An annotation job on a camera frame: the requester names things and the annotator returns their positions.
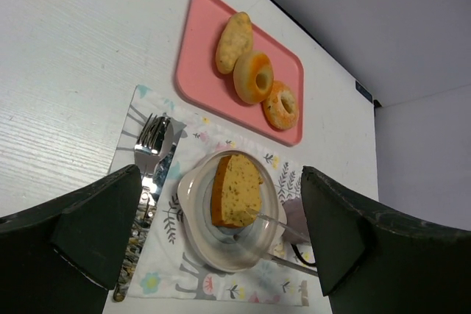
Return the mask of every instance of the pound cake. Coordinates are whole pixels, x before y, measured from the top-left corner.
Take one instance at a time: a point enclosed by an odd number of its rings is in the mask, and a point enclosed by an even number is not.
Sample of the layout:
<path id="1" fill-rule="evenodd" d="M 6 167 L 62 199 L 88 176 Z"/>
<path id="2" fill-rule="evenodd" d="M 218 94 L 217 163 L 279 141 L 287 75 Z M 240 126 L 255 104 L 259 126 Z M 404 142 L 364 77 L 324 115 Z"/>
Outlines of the pound cake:
<path id="1" fill-rule="evenodd" d="M 221 158 L 213 184 L 211 218 L 214 226 L 246 227 L 255 221 L 247 212 L 261 208 L 260 184 L 255 165 L 242 154 Z"/>

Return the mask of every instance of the white table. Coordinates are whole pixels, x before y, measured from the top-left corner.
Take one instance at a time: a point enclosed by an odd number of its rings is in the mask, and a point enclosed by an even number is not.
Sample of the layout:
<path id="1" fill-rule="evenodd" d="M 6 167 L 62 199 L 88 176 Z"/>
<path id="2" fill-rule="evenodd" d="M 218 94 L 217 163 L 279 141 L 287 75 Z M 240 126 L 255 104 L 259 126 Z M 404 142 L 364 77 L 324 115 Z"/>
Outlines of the white table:
<path id="1" fill-rule="evenodd" d="M 377 199 L 373 106 L 355 90 L 354 79 L 269 0 L 224 1 L 247 11 L 302 60 L 304 138 L 288 148 L 212 119 Z M 0 216 L 104 176 L 138 83 L 200 111 L 182 101 L 172 83 L 188 2 L 0 0 Z M 290 313 L 330 313 L 315 283 L 311 306 Z M 105 307 L 118 314 L 222 310 L 257 313 L 260 307 L 131 298 Z"/>

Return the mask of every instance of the flower print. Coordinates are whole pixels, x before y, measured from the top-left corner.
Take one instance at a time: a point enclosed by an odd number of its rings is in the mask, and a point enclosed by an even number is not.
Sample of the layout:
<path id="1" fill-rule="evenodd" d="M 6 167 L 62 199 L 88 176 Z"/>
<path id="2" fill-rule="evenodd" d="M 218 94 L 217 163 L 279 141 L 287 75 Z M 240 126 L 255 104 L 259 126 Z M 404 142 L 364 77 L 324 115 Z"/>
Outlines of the flower print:
<path id="1" fill-rule="evenodd" d="M 238 290 L 238 298 L 245 299 L 245 289 L 243 287 L 240 287 Z"/>
<path id="2" fill-rule="evenodd" d="M 278 156 L 273 156 L 272 166 L 274 169 L 278 169 L 278 163 L 280 163 L 280 158 Z"/>
<path id="3" fill-rule="evenodd" d="M 260 303 L 260 299 L 258 299 L 257 292 L 254 292 L 250 298 L 249 303 Z"/>
<path id="4" fill-rule="evenodd" d="M 175 109 L 175 103 L 172 102 L 172 101 L 170 101 L 169 99 L 165 99 L 165 100 L 163 101 L 163 103 L 164 103 L 165 105 L 169 106 L 169 107 L 170 107 L 170 110 L 174 110 L 174 109 Z"/>
<path id="5" fill-rule="evenodd" d="M 226 140 L 226 146 L 234 149 L 236 147 L 236 143 L 231 140 Z"/>
<path id="6" fill-rule="evenodd" d="M 262 261 L 256 268 L 254 268 L 258 278 L 258 285 L 264 289 L 267 289 L 272 285 L 271 276 L 273 274 L 273 270 L 270 265 L 271 263 L 269 261 Z"/>
<path id="7" fill-rule="evenodd" d="M 280 301 L 280 298 L 281 297 L 280 297 L 279 294 L 275 294 L 272 299 L 267 299 L 265 301 L 265 303 L 267 303 L 267 304 L 277 304 Z"/>
<path id="8" fill-rule="evenodd" d="M 227 145 L 223 144 L 223 143 L 218 143 L 216 145 L 216 151 L 221 151 L 221 150 L 225 150 L 227 149 Z"/>
<path id="9" fill-rule="evenodd" d="M 310 255 L 308 252 L 302 253 L 302 257 L 303 257 L 304 260 L 306 260 L 307 262 L 310 262 L 310 261 L 311 261 L 311 255 Z"/>
<path id="10" fill-rule="evenodd" d="M 182 179 L 182 174 L 180 173 L 180 162 L 177 161 L 172 167 L 170 167 L 169 172 L 167 173 L 167 179 Z"/>
<path id="11" fill-rule="evenodd" d="M 147 273 L 141 281 L 142 292 L 150 294 L 157 292 L 160 284 L 160 277 L 158 272 Z"/>
<path id="12" fill-rule="evenodd" d="M 203 282 L 203 291 L 208 295 L 213 294 L 214 286 L 213 286 L 213 276 L 212 275 L 207 275 L 205 277 L 205 281 Z"/>
<path id="13" fill-rule="evenodd" d="M 143 98 L 147 94 L 147 92 L 149 92 L 150 90 L 147 86 L 144 86 L 144 85 L 138 85 L 137 89 L 139 91 L 140 98 Z"/>
<path id="14" fill-rule="evenodd" d="M 207 132 L 202 132 L 201 134 L 199 134 L 199 139 L 203 143 L 207 143 L 209 141 L 209 135 L 207 134 Z"/>

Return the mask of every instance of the silverware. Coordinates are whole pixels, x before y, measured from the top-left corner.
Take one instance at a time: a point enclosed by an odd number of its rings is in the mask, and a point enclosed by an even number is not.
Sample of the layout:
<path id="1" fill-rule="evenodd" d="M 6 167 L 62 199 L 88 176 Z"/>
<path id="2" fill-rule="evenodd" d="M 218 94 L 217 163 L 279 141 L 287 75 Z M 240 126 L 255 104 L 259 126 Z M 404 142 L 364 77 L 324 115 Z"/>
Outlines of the silverware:
<path id="1" fill-rule="evenodd" d="M 170 119 L 152 117 L 151 114 L 134 146 L 135 164 L 139 167 L 142 176 L 142 192 L 118 284 L 113 293 L 115 301 L 123 301 L 129 290 L 147 233 L 157 211 L 158 196 L 154 196 L 157 185 L 153 182 L 155 169 L 170 152 L 173 139 L 174 131 Z"/>
<path id="2" fill-rule="evenodd" d="M 311 239 L 307 236 L 307 235 L 304 235 L 303 233 L 301 232 L 298 232 L 297 230 L 295 229 L 292 229 L 291 227 L 285 225 L 284 223 L 282 222 L 279 222 L 278 220 L 275 220 L 273 217 L 270 217 L 268 215 L 265 215 L 264 213 L 258 213 L 257 211 L 255 211 L 254 209 L 251 209 L 250 207 L 247 208 L 247 212 L 250 214 L 250 215 L 254 215 L 264 221 L 268 221 L 268 222 L 273 222 L 274 224 L 277 224 L 278 226 L 286 229 L 287 231 L 289 231 L 290 233 L 292 233 L 293 235 L 296 235 L 297 237 L 301 238 L 302 240 L 304 240 L 306 243 L 309 243 L 311 244 Z"/>
<path id="3" fill-rule="evenodd" d="M 247 212 L 250 215 L 254 215 L 259 219 L 262 219 L 262 220 L 267 221 L 267 222 L 272 222 L 273 224 L 276 224 L 277 226 L 280 226 L 280 227 L 286 229 L 288 232 L 298 236 L 299 238 L 303 239 L 304 241 L 306 241 L 308 243 L 311 243 L 311 239 L 307 235 L 304 235 L 303 233 L 300 233 L 297 230 L 292 229 L 291 227 L 285 225 L 283 222 L 279 222 L 278 220 L 274 219 L 273 217 L 265 215 L 264 213 L 259 213 L 259 212 L 255 211 L 254 209 L 251 209 L 250 207 L 247 208 Z M 310 274 L 310 275 L 319 277 L 319 274 L 317 273 L 316 270 L 312 270 L 310 268 L 305 268 L 304 266 L 294 264 L 291 261 L 284 260 L 284 259 L 282 259 L 280 257 L 277 257 L 276 255 L 270 254 L 268 252 L 265 253 L 265 254 L 262 254 L 262 258 L 265 259 L 265 260 L 270 260 L 274 263 L 286 266 L 288 268 L 293 268 L 294 270 L 298 270 L 298 271 L 304 272 L 306 274 Z"/>

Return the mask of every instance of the placemat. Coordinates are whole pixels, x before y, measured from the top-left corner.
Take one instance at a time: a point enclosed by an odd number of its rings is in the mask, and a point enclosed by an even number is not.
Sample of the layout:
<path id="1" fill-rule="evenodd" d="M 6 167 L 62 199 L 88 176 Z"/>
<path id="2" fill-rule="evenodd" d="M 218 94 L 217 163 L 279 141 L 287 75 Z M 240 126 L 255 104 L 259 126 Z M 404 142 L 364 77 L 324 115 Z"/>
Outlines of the placemat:
<path id="1" fill-rule="evenodd" d="M 176 194 L 178 182 L 185 173 L 207 154 L 222 149 L 237 147 L 265 164 L 281 203 L 300 197 L 302 166 L 139 85 L 134 92 L 110 172 L 134 163 L 133 147 L 150 113 L 175 118 L 186 127 L 127 295 L 308 306 L 310 275 L 267 260 L 261 260 L 254 268 L 237 274 L 218 272 L 205 265 L 186 239 L 183 212 Z M 310 246 L 301 246 L 300 251 L 307 261 L 314 260 Z M 300 264 L 291 246 L 282 240 L 273 253 Z"/>

